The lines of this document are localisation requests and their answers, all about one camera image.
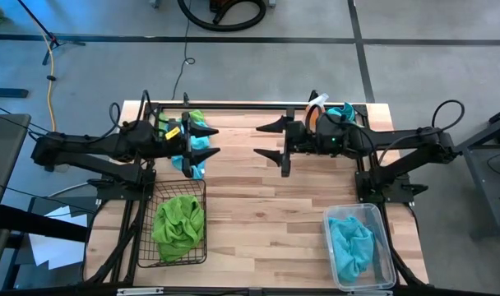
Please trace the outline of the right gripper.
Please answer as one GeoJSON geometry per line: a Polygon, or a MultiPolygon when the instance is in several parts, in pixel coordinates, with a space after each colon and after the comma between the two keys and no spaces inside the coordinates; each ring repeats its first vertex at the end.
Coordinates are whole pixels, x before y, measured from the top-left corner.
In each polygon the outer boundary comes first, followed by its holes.
{"type": "Polygon", "coordinates": [[[295,110],[289,108],[286,109],[286,115],[281,116],[277,121],[256,127],[259,132],[285,132],[283,154],[279,150],[253,150],[281,167],[282,177],[290,175],[292,153],[314,152],[314,135],[309,132],[302,121],[296,121],[294,117],[295,110]]]}

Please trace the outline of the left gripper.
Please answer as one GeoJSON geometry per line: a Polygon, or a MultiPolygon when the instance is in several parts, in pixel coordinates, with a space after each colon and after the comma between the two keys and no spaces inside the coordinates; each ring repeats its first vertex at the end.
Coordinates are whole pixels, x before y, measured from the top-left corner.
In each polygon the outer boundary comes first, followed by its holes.
{"type": "Polygon", "coordinates": [[[192,150],[191,135],[197,138],[213,136],[219,131],[210,127],[203,127],[192,122],[189,112],[182,113],[181,121],[167,121],[167,131],[160,127],[160,117],[156,117],[155,134],[161,141],[165,156],[181,155],[181,171],[185,177],[192,176],[192,165],[199,165],[209,157],[220,152],[220,148],[205,148],[192,150]]]}

